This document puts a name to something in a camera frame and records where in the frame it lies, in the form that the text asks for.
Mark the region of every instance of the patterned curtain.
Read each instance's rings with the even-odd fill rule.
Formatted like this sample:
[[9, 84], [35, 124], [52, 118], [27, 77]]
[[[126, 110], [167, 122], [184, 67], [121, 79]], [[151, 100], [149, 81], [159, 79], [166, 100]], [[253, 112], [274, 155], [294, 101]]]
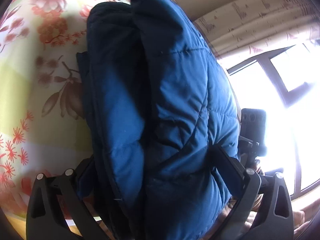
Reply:
[[319, 39], [319, 19], [309, 0], [237, 0], [194, 24], [228, 69], [266, 51]]

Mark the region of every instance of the window frame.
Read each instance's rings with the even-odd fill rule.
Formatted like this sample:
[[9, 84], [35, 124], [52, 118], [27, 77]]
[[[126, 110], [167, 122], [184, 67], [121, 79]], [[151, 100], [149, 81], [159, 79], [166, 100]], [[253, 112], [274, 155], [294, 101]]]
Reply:
[[[266, 73], [269, 80], [272, 82], [274, 87], [276, 88], [276, 91], [281, 98], [282, 103], [286, 108], [289, 108], [290, 106], [294, 105], [296, 102], [298, 102], [300, 99], [302, 99], [309, 91], [310, 86], [307, 83], [304, 83], [295, 89], [288, 91], [281, 76], [279, 75], [277, 69], [271, 62], [271, 59], [278, 56], [279, 54], [287, 51], [288, 49], [292, 48], [293, 46], [286, 47], [283, 49], [276, 49], [268, 52], [264, 52], [262, 54], [256, 55], [254, 57], [251, 57], [232, 68], [228, 69], [229, 75], [233, 75], [244, 68], [250, 66], [251, 64], [258, 62], [260, 66], [262, 67], [263, 71]], [[295, 135], [292, 134], [293, 141], [294, 141], [294, 149], [295, 149], [295, 160], [296, 160], [296, 171], [295, 171], [295, 180], [294, 180], [294, 193], [291, 195], [291, 200], [294, 200], [296, 198], [299, 198], [306, 193], [310, 192], [311, 190], [315, 189], [320, 185], [320, 179], [318, 179], [316, 182], [312, 183], [308, 187], [301, 189], [301, 163], [299, 158], [299, 152], [298, 152], [298, 145], [295, 138]]]

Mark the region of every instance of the blue puffer jacket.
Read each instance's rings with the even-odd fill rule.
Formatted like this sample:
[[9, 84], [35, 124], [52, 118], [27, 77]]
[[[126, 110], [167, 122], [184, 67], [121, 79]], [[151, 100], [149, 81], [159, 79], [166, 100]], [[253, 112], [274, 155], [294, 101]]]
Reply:
[[101, 3], [87, 25], [77, 58], [101, 187], [142, 238], [199, 239], [230, 197], [207, 148], [237, 153], [224, 71], [170, 0]]

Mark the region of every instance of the bedding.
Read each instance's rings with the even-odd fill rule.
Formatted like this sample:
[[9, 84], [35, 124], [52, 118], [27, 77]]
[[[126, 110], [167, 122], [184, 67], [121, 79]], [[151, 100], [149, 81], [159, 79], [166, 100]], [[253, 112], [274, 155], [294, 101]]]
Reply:
[[78, 64], [100, 186], [136, 239], [199, 239], [230, 198], [207, 147], [237, 155], [223, 69], [170, 0], [98, 4], [87, 32]]
[[62, 174], [92, 155], [76, 53], [87, 49], [91, 8], [105, 1], [129, 3], [13, 0], [0, 20], [0, 206], [9, 215], [25, 218], [38, 173]]

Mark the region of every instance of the window pane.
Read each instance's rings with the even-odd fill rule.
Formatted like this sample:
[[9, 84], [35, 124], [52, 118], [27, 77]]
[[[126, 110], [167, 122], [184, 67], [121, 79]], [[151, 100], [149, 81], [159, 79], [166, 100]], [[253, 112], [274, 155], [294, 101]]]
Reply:
[[320, 88], [313, 88], [304, 98], [288, 109], [297, 141], [301, 163], [301, 189], [320, 179]]
[[316, 55], [310, 53], [304, 44], [298, 44], [271, 59], [288, 91], [304, 82], [315, 81], [315, 76], [310, 73], [319, 71], [319, 59], [316, 59]]
[[285, 108], [271, 81], [258, 62], [231, 75], [231, 85], [241, 108], [264, 109], [267, 112], [266, 157], [260, 157], [263, 171], [284, 168], [289, 194], [294, 192], [295, 151]]

